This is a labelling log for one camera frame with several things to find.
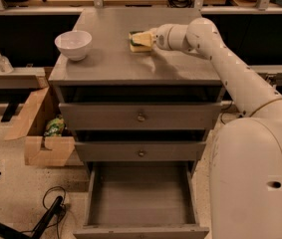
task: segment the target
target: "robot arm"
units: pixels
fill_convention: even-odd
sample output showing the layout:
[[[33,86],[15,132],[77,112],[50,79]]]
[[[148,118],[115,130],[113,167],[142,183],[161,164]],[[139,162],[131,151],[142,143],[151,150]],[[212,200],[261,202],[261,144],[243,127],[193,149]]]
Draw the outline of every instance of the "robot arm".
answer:
[[[282,95],[226,47],[208,19],[162,25],[155,43],[210,60],[247,117],[224,126],[213,144],[212,238],[282,239]]]

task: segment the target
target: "gray cabinet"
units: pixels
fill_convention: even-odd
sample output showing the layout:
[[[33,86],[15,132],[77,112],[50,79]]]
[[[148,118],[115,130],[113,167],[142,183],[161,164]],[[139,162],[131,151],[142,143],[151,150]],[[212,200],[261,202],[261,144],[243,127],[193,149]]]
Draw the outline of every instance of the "gray cabinet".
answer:
[[[206,60],[160,50],[134,54],[128,41],[129,31],[197,16],[194,9],[166,8],[81,15],[75,28],[92,33],[93,51],[75,63],[61,55],[49,79],[90,176],[86,221],[76,238],[208,233],[199,226],[191,176],[224,88]]]

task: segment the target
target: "clear bottle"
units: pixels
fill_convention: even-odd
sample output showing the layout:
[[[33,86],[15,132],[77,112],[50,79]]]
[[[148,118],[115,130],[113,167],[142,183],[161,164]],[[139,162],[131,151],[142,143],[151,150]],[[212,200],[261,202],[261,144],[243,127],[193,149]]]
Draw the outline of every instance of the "clear bottle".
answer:
[[[0,54],[0,72],[5,73],[5,74],[9,74],[13,71],[14,71],[14,69],[10,64],[9,59]]]

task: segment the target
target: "drawer handle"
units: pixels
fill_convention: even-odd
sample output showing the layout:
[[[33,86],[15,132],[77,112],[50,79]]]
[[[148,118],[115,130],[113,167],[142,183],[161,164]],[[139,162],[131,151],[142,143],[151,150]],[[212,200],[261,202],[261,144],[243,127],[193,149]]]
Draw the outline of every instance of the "drawer handle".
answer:
[[[138,121],[144,122],[146,120],[146,116],[143,113],[139,113],[138,115]]]
[[[139,151],[139,156],[140,156],[140,157],[143,157],[145,154],[146,154],[146,152],[143,151],[142,149]]]

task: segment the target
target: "concrete floor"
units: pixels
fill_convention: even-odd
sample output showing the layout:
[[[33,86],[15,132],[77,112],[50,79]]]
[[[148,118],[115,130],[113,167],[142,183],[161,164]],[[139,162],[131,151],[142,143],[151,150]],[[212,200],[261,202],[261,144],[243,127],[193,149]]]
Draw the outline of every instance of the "concrete floor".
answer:
[[[0,119],[5,107],[0,106]],[[224,115],[223,120],[229,122],[236,115]],[[45,192],[55,186],[62,186],[67,191],[67,215],[62,221],[59,231],[60,238],[74,239],[72,232],[82,228],[85,220],[86,200],[88,197],[89,180],[82,166],[66,167],[35,167],[24,164],[24,139],[5,141],[3,138],[12,125],[0,121],[0,222],[18,231],[34,228],[45,213],[42,199]],[[195,190],[196,208],[200,226],[210,228],[209,205],[209,154],[214,136],[222,127],[219,121],[207,140],[207,148],[197,166],[192,182]],[[50,206],[55,197],[62,191],[53,191],[46,198]],[[46,230],[42,239],[58,238],[56,227]]]

